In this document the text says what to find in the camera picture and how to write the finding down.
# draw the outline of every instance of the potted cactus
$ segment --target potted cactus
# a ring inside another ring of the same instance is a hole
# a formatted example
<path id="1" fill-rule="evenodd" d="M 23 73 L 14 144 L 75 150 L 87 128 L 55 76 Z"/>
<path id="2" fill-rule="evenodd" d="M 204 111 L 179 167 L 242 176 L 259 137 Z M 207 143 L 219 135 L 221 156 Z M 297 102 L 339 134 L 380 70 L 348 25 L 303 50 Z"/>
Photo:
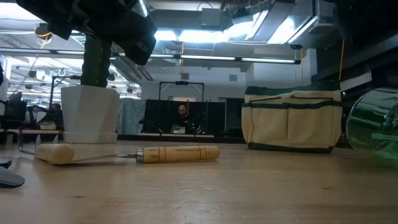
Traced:
<path id="1" fill-rule="evenodd" d="M 108 84 L 111 43 L 86 36 L 81 85 L 61 89 L 68 143 L 116 142 L 119 93 Z"/>

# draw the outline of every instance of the green trim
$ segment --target green trim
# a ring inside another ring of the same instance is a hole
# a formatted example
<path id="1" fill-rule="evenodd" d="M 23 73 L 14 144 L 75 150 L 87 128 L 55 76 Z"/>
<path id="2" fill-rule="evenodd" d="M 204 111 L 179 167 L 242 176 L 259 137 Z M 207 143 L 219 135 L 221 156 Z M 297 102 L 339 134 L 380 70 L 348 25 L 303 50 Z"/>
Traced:
<path id="1" fill-rule="evenodd" d="M 339 81 L 322 81 L 316 82 L 308 86 L 298 86 L 295 88 L 285 89 L 271 89 L 266 87 L 249 86 L 246 89 L 245 95 L 258 95 L 258 96 L 275 96 L 283 93 L 290 93 L 293 91 L 336 91 L 340 90 Z"/>
<path id="2" fill-rule="evenodd" d="M 248 147 L 249 149 L 254 149 L 254 150 L 310 152 L 310 153 L 331 153 L 333 150 L 333 146 L 329 146 L 328 148 L 297 148 L 297 147 L 272 146 L 268 144 L 261 144 L 255 142 L 248 143 Z"/>
<path id="3" fill-rule="evenodd" d="M 242 108 L 270 108 L 270 109 L 319 109 L 324 106 L 339 106 L 341 107 L 340 101 L 327 100 L 320 103 L 314 104 L 295 104 L 295 103 L 244 103 Z"/>

